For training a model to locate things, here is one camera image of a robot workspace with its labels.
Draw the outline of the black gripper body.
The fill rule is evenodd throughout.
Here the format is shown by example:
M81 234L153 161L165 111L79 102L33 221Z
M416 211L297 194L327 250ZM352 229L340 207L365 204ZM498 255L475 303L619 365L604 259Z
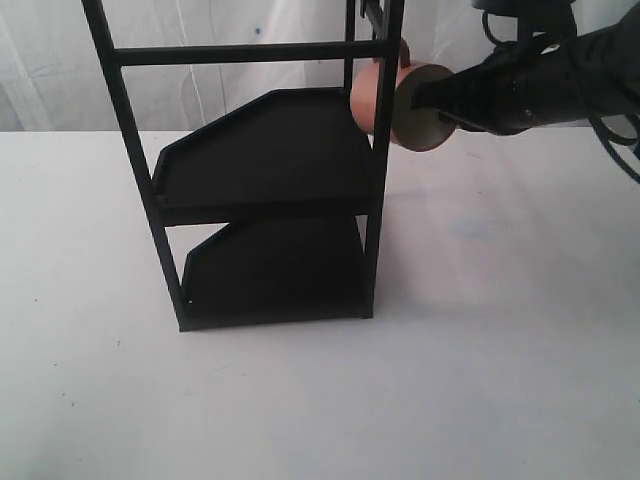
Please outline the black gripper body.
M452 116L466 130L516 135L579 121L583 103L560 46L545 42L490 55L454 76Z

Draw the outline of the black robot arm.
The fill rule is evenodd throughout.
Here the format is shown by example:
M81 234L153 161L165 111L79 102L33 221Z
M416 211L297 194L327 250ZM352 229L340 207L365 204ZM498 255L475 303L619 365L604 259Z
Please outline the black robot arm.
M516 19L482 63L419 84L411 107L495 135L639 111L639 8L580 35L570 1L476 1L485 17Z

